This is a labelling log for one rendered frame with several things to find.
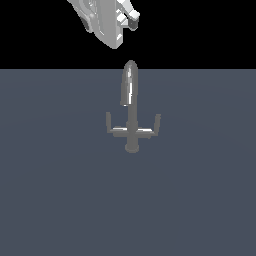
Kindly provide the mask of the gripper finger with grey tip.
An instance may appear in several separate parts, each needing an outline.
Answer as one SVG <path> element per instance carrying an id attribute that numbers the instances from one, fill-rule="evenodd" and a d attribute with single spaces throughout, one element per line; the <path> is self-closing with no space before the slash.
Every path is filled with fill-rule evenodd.
<path id="1" fill-rule="evenodd" d="M 132 31 L 136 30 L 138 28 L 140 13 L 134 9 L 130 0 L 124 0 L 122 6 L 128 17 L 128 27 Z"/>

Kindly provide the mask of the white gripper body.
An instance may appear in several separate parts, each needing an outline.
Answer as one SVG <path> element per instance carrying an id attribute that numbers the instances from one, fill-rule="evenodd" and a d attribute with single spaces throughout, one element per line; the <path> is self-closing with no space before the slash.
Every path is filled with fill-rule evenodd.
<path id="1" fill-rule="evenodd" d="M 91 31 L 111 49 L 117 49 L 123 43 L 122 29 L 117 23 L 117 1 L 89 0 L 89 6 Z"/>

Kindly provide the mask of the grey faucet spout and base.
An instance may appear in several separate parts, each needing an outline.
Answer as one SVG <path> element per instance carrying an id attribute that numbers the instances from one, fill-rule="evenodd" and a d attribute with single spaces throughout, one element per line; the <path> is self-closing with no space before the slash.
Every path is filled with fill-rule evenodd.
<path id="1" fill-rule="evenodd" d="M 125 64 L 121 84 L 120 104 L 128 108 L 127 144 L 125 150 L 128 153 L 137 153 L 139 151 L 138 138 L 136 131 L 138 129 L 137 121 L 137 96 L 138 96 L 138 68 L 133 60 Z"/>

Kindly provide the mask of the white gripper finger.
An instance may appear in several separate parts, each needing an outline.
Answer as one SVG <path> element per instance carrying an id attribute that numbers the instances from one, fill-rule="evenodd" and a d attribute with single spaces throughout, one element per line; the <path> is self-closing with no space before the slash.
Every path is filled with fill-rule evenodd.
<path id="1" fill-rule="evenodd" d="M 128 18 L 126 15 L 120 10 L 116 10 L 116 18 L 117 18 L 117 25 L 120 27 L 127 27 L 128 26 Z"/>

